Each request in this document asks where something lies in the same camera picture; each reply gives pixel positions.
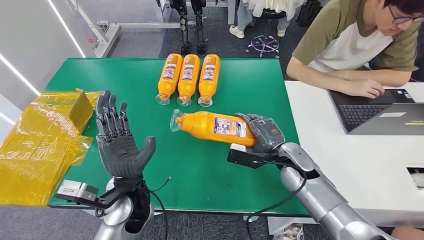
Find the gray robotic hand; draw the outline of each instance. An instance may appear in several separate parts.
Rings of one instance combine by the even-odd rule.
[[[252,152],[267,154],[285,142],[283,133],[272,118],[256,114],[235,115],[246,122],[256,138],[256,145],[251,148]]]
[[[111,176],[138,178],[155,152],[156,140],[153,136],[146,137],[142,149],[138,150],[128,123],[127,103],[122,102],[118,114],[116,100],[106,89],[95,104],[98,151]]]

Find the wire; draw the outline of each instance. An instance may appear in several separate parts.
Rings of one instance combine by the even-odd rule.
[[[158,189],[156,189],[156,190],[151,190],[152,192],[157,192],[157,191],[159,191],[159,190],[161,190],[163,187],[165,187],[165,185],[169,182],[171,180],[171,177],[168,177],[168,179],[165,181],[165,183],[161,186],[161,187],[159,187]]]
[[[165,207],[164,207],[164,204],[162,203],[162,201],[161,201],[161,199],[158,197],[158,195],[156,195],[156,193],[155,193],[155,191],[152,191],[152,190],[150,190],[149,189],[149,192],[151,193],[151,194],[153,194],[153,196],[157,199],[157,201],[159,202],[159,204],[160,204],[160,207],[162,207],[162,211],[163,211],[163,216],[165,217],[165,240],[167,240],[168,239],[168,216],[167,216],[167,212],[165,211]]]
[[[296,191],[292,192],[289,196],[287,196],[286,198],[284,198],[282,201],[280,201],[280,202],[278,202],[278,203],[276,203],[276,204],[274,204],[274,205],[272,205],[272,206],[269,206],[269,207],[267,207],[267,208],[261,209],[261,210],[259,210],[259,211],[257,211],[257,212],[254,212],[254,213],[252,213],[252,214],[250,214],[250,215],[248,215],[248,216],[247,216],[247,219],[246,219],[246,228],[247,228],[247,233],[249,234],[249,239],[250,239],[250,240],[253,240],[253,237],[252,237],[251,230],[250,230],[250,228],[249,228],[249,219],[251,219],[251,218],[252,218],[252,217],[254,217],[254,216],[259,216],[260,214],[262,214],[262,213],[264,213],[264,212],[266,212],[266,211],[269,211],[269,210],[275,209],[275,208],[277,208],[277,207],[279,207],[279,206],[281,206],[281,205],[285,204],[287,201],[289,201],[289,200],[290,200],[290,199],[292,199],[294,196],[296,196],[296,194],[298,194],[298,193],[299,193],[299,192],[300,192],[300,191],[304,188],[304,186],[305,186],[305,184],[306,184],[306,181],[308,180],[308,177],[307,177],[307,175],[306,175],[306,171],[305,171],[305,170],[303,170],[302,168],[300,168],[300,167],[296,166],[296,165],[289,164],[289,163],[272,162],[272,161],[263,161],[263,163],[267,163],[267,164],[274,164],[274,165],[281,165],[281,166],[284,166],[284,167],[294,168],[294,169],[296,169],[297,171],[299,171],[299,172],[300,172],[300,174],[302,175],[302,177],[303,177],[303,182],[302,182],[302,184],[299,186],[299,188],[298,188],[298,189],[296,189]]]

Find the chair base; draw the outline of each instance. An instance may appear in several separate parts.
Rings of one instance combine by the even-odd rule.
[[[278,59],[280,58],[280,52],[279,52],[279,46],[280,43],[278,42],[277,39],[275,39],[275,37],[273,36],[264,36],[264,35],[260,35],[260,36],[256,36],[254,37],[251,41],[249,46],[247,46],[246,48],[246,53],[249,53],[251,50],[250,48],[260,52],[259,57],[262,58],[262,55],[264,53],[272,53],[272,52],[276,52],[277,55],[275,55],[275,58]]]

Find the glasses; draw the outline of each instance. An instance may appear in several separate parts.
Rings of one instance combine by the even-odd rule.
[[[412,16],[401,16],[401,17],[395,17],[395,15],[393,14],[392,9],[390,8],[390,5],[388,5],[388,9],[390,10],[391,15],[393,16],[393,24],[404,24],[406,22],[409,22],[412,20],[413,23],[422,23],[424,22],[424,16],[417,16],[417,17],[412,17]]]

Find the chair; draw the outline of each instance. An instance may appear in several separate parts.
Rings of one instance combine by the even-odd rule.
[[[262,54],[263,53],[271,53],[271,52],[276,52],[277,55],[275,55],[275,58],[280,58],[280,52],[279,52],[279,47],[280,44],[278,42],[278,40],[271,36],[268,35],[268,33],[270,32],[270,28],[271,28],[271,21],[273,19],[282,19],[286,17],[286,13],[284,11],[276,13],[276,11],[271,10],[271,9],[264,9],[262,11],[262,16],[260,16],[261,18],[266,18],[268,19],[268,23],[266,24],[265,27],[265,33],[264,35],[259,35],[254,37],[251,41],[249,46],[247,46],[247,49],[245,50],[246,53],[249,53],[251,51],[250,48],[260,52],[259,57],[262,58]]]

